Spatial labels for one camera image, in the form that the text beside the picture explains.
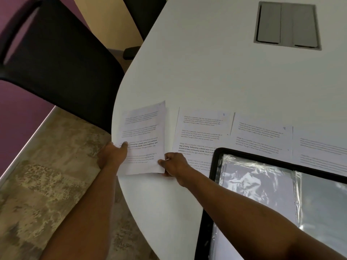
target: forearm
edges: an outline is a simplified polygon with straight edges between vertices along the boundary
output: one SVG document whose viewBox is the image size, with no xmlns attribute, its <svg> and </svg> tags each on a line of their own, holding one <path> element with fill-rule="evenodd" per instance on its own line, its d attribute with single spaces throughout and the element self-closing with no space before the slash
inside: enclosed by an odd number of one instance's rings
<svg viewBox="0 0 347 260">
<path fill-rule="evenodd" d="M 118 164 L 111 164 L 100 171 L 54 232 L 41 260 L 103 260 L 107 257 L 118 168 Z"/>
<path fill-rule="evenodd" d="M 289 220 L 195 170 L 185 175 L 184 186 L 245 260 L 282 259 L 287 255 L 299 231 Z"/>
</svg>

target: chair backrest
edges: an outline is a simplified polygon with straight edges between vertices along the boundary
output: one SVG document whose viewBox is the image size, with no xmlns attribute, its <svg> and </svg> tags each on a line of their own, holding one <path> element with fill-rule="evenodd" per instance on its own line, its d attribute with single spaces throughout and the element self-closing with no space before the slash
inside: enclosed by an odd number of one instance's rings
<svg viewBox="0 0 347 260">
<path fill-rule="evenodd" d="M 166 0 L 123 0 L 132 19 L 145 40 L 157 20 Z"/>
<path fill-rule="evenodd" d="M 18 30 L 38 12 L 4 64 Z M 111 132 L 124 71 L 115 57 L 59 0 L 29 0 L 0 35 L 0 79 Z"/>
</svg>

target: brown floor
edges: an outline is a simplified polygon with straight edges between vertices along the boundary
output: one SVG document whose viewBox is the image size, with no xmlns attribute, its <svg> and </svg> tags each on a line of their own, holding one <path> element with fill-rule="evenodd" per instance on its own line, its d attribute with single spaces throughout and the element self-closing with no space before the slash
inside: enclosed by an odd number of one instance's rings
<svg viewBox="0 0 347 260">
<path fill-rule="evenodd" d="M 110 139 L 98 127 L 62 109 L 54 110 L 0 189 L 0 260 L 39 258 L 54 230 L 98 174 L 96 154 Z M 108 260 L 158 259 L 119 185 L 113 217 Z"/>
</svg>

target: person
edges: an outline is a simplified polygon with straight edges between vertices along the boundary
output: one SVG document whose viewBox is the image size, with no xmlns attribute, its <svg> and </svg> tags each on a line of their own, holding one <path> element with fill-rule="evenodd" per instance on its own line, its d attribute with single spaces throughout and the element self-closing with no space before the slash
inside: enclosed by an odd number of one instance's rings
<svg viewBox="0 0 347 260">
<path fill-rule="evenodd" d="M 100 150 L 100 173 L 54 232 L 41 260 L 104 260 L 107 257 L 115 180 L 127 149 L 126 142 L 120 148 L 110 142 Z M 182 154 L 166 153 L 165 159 L 158 161 L 165 168 L 164 176 L 175 177 L 196 197 L 245 260 L 346 260 L 276 211 L 205 177 L 189 166 Z"/>
</svg>

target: beige wall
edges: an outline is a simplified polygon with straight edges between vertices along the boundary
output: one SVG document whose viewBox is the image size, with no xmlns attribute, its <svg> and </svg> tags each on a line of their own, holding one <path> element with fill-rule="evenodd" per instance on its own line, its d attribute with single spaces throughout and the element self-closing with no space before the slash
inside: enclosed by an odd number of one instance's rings
<svg viewBox="0 0 347 260">
<path fill-rule="evenodd" d="M 140 46 L 142 38 L 123 0 L 75 0 L 94 35 L 110 49 Z"/>
</svg>

